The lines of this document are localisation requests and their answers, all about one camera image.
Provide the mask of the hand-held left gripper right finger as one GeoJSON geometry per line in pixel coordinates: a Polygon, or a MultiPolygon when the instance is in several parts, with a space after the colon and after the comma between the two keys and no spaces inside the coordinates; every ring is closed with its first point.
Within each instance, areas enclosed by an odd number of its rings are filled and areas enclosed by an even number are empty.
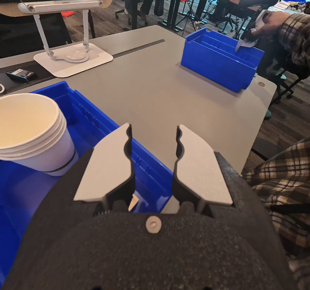
{"type": "Polygon", "coordinates": [[[185,125],[176,131],[172,195],[180,208],[207,212],[209,206],[233,208],[233,198],[212,147],[185,125]]]}

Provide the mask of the black office chair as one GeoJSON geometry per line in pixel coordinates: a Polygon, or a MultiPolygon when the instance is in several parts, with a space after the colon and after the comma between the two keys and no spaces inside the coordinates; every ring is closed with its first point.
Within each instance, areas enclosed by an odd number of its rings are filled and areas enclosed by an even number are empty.
{"type": "Polygon", "coordinates": [[[278,104],[281,102],[281,98],[286,94],[288,99],[293,98],[293,90],[292,88],[296,86],[300,81],[307,79],[310,75],[309,67],[308,66],[300,66],[296,65],[290,62],[282,62],[277,63],[273,69],[275,71],[280,71],[278,74],[270,73],[267,75],[267,79],[274,84],[276,84],[276,92],[277,96],[271,101],[270,105],[278,104]],[[284,75],[285,72],[288,72],[292,75],[295,75],[297,79],[291,84],[287,85],[285,82],[285,79],[282,79],[282,75],[284,75]]]}

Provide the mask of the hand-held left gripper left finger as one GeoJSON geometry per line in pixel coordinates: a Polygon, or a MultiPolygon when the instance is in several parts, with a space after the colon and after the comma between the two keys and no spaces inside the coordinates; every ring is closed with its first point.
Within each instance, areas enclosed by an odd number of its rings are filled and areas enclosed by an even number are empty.
{"type": "Polygon", "coordinates": [[[125,123],[94,147],[74,201],[130,203],[135,192],[131,124],[125,123]]]}

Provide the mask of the person's right hand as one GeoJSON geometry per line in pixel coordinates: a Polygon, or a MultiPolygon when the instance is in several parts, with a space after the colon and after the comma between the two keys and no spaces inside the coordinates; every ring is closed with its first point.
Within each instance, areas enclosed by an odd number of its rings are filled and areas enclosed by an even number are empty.
{"type": "Polygon", "coordinates": [[[283,23],[290,17],[291,14],[287,12],[271,12],[264,19],[265,23],[260,29],[252,32],[252,36],[259,38],[272,38],[273,35],[280,29],[283,23]]]}

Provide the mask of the wooden cube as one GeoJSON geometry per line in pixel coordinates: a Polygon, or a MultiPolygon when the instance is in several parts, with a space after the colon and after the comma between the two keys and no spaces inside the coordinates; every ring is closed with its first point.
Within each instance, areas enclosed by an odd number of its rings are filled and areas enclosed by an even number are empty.
{"type": "Polygon", "coordinates": [[[128,211],[129,211],[129,212],[133,211],[133,210],[135,209],[135,207],[137,206],[138,202],[139,202],[139,198],[138,198],[137,195],[134,193],[134,194],[132,195],[132,200],[131,200],[130,205],[129,205],[129,207],[128,207],[128,211]]]}

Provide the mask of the white tablet stand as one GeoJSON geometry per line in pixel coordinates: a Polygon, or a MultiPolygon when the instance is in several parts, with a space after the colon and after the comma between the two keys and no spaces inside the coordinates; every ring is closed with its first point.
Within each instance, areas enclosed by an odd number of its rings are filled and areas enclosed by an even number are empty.
{"type": "Polygon", "coordinates": [[[34,55],[33,60],[53,76],[68,78],[113,60],[110,54],[89,42],[89,11],[103,6],[103,0],[20,1],[18,9],[33,16],[45,51],[34,55]],[[82,10],[83,42],[58,49],[49,48],[40,16],[70,10],[82,10]]]}

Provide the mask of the small black device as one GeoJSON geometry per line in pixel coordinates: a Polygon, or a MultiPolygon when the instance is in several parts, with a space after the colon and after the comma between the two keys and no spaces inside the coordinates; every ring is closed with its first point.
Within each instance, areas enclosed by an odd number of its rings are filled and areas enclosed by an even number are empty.
{"type": "Polygon", "coordinates": [[[37,78],[37,74],[35,72],[27,71],[24,69],[17,69],[15,71],[7,71],[5,72],[5,74],[11,80],[21,82],[21,83],[29,83],[37,78]]]}

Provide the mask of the blue plastic bin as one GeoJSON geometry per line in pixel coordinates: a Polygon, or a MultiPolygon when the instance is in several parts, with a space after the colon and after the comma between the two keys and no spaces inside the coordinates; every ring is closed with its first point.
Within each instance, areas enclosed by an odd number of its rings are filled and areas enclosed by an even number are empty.
{"type": "Polygon", "coordinates": [[[181,65],[235,93],[246,90],[252,82],[264,51],[240,48],[238,41],[206,28],[185,38],[181,65]]]}
{"type": "MultiPolygon", "coordinates": [[[[79,157],[119,127],[65,81],[32,93],[45,95],[58,104],[79,157]]],[[[132,212],[160,213],[172,196],[172,171],[136,140],[131,143],[136,183],[134,194],[139,199],[132,212]]],[[[9,274],[33,214],[59,179],[13,162],[1,161],[0,286],[9,274]]]]}

